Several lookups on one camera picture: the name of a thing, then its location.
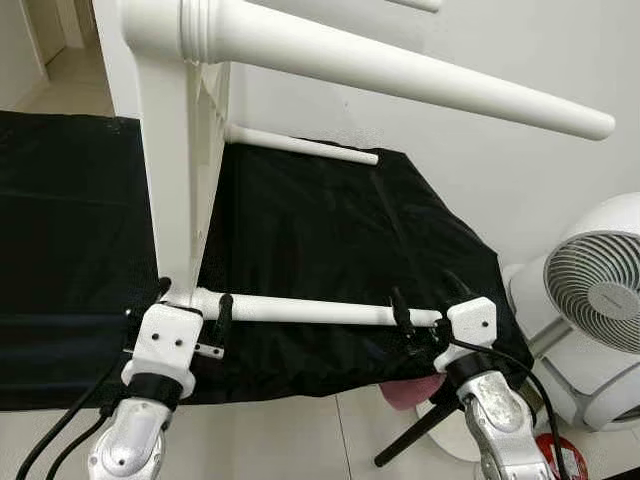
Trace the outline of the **white plastic table leg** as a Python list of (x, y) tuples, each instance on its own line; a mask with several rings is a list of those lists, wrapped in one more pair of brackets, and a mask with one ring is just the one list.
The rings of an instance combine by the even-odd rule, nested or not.
[(420, 12), (426, 12), (435, 14), (442, 9), (444, 0), (388, 0), (389, 3), (397, 5), (408, 6), (408, 8), (420, 10)]
[(577, 102), (246, 0), (120, 0), (119, 13), (137, 61), (237, 61), (584, 140), (616, 128)]
[[(197, 288), (187, 303), (205, 316), (216, 320), (225, 294)], [(408, 308), (412, 326), (435, 326), (443, 314), (434, 310)], [(337, 303), (292, 298), (262, 297), (253, 294), (230, 294), (230, 319), (251, 323), (310, 323), (360, 326), (398, 326), (392, 306)]]
[(223, 138), (224, 141), (237, 143), (237, 145), (276, 148), (276, 150), (294, 152), (294, 154), (329, 157), (329, 159), (347, 161), (347, 163), (379, 164), (379, 156), (375, 154), (332, 146), (328, 143), (300, 140), (300, 138), (285, 136), (285, 134), (256, 131), (256, 129), (244, 128), (242, 125), (224, 125)]

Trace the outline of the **pink stool seat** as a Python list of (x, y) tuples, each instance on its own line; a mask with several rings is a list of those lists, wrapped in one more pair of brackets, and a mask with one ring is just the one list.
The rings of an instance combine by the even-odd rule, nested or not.
[(379, 384), (381, 396), (393, 410), (413, 410), (417, 404), (429, 401), (445, 383), (444, 374), (433, 374), (425, 378), (383, 381)]

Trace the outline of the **black metal strut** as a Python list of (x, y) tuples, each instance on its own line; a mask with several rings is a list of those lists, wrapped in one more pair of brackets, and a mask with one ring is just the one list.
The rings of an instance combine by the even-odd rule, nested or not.
[(421, 413), (419, 420), (413, 422), (410, 428), (407, 428), (402, 434), (399, 434), (388, 447), (385, 447), (383, 451), (376, 454), (372, 462), (374, 462), (376, 467), (387, 466), (398, 454), (406, 451), (406, 449), (411, 447), (417, 440), (428, 435), (436, 425), (448, 419), (458, 408), (460, 408), (460, 402), (458, 402), (457, 399), (448, 399), (448, 401), (434, 404), (428, 412)]

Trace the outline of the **black tablecloth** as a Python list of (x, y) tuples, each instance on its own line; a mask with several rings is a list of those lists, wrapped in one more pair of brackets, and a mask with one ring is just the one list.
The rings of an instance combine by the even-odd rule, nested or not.
[[(443, 311), (442, 271), (498, 308), (495, 347), (529, 362), (497, 253), (408, 157), (375, 166), (225, 148), (198, 284), (233, 294)], [(0, 111), (0, 411), (64, 410), (132, 346), (159, 274), (140, 125)], [(246, 323), (198, 357), (192, 404), (324, 397), (433, 374), (393, 326)]]

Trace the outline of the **white standing fan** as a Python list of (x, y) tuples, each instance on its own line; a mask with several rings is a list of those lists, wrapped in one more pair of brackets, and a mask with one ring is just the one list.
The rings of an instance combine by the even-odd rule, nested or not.
[(608, 198), (502, 276), (557, 415), (595, 433), (630, 429), (640, 417), (639, 193)]

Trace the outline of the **red round floor object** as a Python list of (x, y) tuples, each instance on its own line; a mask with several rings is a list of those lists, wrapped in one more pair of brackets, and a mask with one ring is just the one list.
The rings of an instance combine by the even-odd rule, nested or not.
[(535, 443), (548, 462), (549, 470), (556, 480), (561, 480), (559, 466), (564, 466), (568, 480), (590, 480), (588, 460), (584, 453), (566, 436), (557, 436), (550, 431), (535, 435)]

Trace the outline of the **white door frame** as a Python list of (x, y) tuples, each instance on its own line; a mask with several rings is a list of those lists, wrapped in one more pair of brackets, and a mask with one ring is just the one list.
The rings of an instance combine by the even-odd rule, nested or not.
[(81, 52), (96, 40), (92, 6), (84, 19), (86, 0), (18, 0), (31, 40), (33, 55), (38, 61), (41, 86), (50, 83), (49, 64), (64, 51)]

